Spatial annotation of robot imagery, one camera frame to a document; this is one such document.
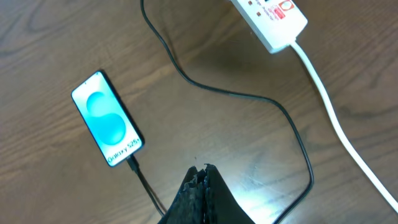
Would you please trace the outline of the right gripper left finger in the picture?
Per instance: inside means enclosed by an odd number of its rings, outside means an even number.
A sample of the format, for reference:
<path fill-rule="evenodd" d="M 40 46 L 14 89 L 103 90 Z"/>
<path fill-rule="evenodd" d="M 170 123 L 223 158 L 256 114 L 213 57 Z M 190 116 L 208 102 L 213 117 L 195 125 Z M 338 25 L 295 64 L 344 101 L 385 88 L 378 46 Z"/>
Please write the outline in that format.
<path fill-rule="evenodd" d="M 204 223 L 204 179 L 206 173 L 190 167 L 167 213 L 159 224 Z"/>

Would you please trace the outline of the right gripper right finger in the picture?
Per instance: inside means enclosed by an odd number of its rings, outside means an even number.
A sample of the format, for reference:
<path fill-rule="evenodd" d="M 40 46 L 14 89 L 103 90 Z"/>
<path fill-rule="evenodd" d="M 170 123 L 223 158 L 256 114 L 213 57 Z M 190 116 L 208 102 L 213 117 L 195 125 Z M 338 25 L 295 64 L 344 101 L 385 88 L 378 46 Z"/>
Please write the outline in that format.
<path fill-rule="evenodd" d="M 204 179 L 204 223 L 254 224 L 239 206 L 216 166 L 206 165 Z"/>

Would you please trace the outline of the blue Galaxy smartphone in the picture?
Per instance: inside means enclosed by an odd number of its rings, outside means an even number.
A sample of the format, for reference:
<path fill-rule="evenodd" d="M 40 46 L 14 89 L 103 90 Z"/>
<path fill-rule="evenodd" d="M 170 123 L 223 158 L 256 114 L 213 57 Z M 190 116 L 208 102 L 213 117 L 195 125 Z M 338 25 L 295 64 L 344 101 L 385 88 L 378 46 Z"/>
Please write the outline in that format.
<path fill-rule="evenodd" d="M 144 147 L 145 140 L 104 70 L 97 70 L 71 98 L 102 153 L 115 167 Z"/>

